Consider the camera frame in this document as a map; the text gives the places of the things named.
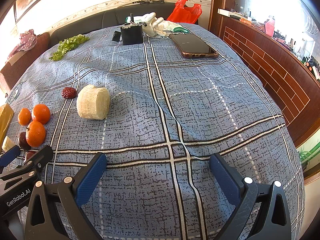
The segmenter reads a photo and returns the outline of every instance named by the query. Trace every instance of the phone case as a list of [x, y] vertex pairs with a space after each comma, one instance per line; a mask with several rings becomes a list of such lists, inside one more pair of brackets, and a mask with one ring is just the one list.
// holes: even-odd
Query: phone case
[[174, 39], [174, 35], [170, 34], [169, 38], [173, 40], [173, 42], [176, 44], [176, 46], [178, 47], [178, 49], [181, 51], [181, 55], [185, 58], [194, 58], [194, 57], [210, 57], [210, 58], [217, 58], [219, 56], [218, 52], [214, 52], [214, 53], [192, 53], [192, 52], [185, 52], [182, 50], [182, 48], [180, 47], [180, 45], [177, 43], [177, 41]]

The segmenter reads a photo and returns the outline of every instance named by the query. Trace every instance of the red plastic bag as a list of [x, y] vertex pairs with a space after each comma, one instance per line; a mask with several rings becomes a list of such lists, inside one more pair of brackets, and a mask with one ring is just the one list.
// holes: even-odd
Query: red plastic bag
[[172, 14], [167, 21], [176, 23], [192, 23], [194, 24], [202, 14], [201, 4], [195, 3], [193, 7], [184, 7], [188, 0], [178, 0]]

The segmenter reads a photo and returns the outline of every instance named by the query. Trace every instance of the yellow package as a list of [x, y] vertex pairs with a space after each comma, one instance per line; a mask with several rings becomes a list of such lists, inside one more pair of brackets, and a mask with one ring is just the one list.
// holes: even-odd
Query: yellow package
[[12, 117], [13, 110], [11, 109], [9, 104], [6, 103], [3, 106], [0, 106], [0, 149]]

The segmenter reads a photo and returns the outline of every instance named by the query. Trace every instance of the orange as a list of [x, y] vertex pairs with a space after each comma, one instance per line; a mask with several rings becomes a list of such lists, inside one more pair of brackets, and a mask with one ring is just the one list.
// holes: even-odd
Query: orange
[[26, 131], [26, 140], [31, 147], [39, 147], [45, 139], [45, 128], [42, 123], [32, 121]]
[[18, 114], [18, 123], [27, 125], [31, 120], [31, 113], [28, 108], [22, 108]]
[[32, 120], [46, 124], [50, 120], [50, 110], [46, 105], [39, 104], [32, 109]]

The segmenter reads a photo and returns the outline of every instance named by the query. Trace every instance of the lettuce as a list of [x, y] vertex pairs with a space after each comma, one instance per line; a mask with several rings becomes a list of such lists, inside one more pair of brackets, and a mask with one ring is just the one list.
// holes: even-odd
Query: lettuce
[[52, 57], [49, 57], [49, 59], [58, 61], [62, 59], [68, 51], [78, 48], [81, 43], [84, 43], [88, 40], [89, 37], [79, 34], [64, 41], [59, 41], [58, 50], [54, 52]]

